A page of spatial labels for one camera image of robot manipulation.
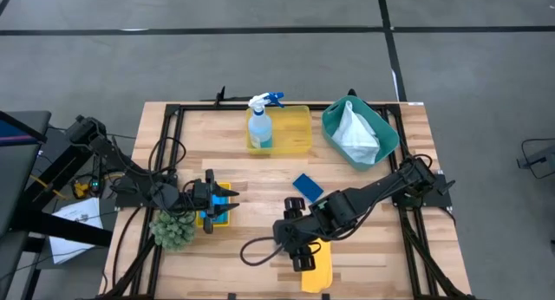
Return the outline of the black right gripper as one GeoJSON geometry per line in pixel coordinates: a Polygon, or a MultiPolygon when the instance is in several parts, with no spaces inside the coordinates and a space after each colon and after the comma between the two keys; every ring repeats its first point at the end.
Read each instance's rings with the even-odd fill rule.
{"type": "Polygon", "coordinates": [[[275,221],[272,226],[273,239],[277,245],[282,245],[286,252],[293,252],[292,265],[295,272],[313,271],[316,269],[316,263],[307,244],[323,234],[323,225],[315,217],[302,217],[303,198],[286,198],[284,207],[285,219],[275,221]]]}

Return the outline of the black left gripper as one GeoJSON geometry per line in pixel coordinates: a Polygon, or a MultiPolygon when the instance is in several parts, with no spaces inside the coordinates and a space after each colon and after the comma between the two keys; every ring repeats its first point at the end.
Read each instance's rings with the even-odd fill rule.
{"type": "Polygon", "coordinates": [[[196,179],[193,182],[191,196],[193,199],[193,208],[196,211],[205,213],[203,219],[203,230],[205,233],[213,233],[213,219],[237,207],[237,203],[226,203],[214,205],[212,195],[217,197],[234,197],[238,196],[238,192],[234,192],[220,184],[215,184],[214,173],[212,169],[206,170],[205,180],[196,179]]]}

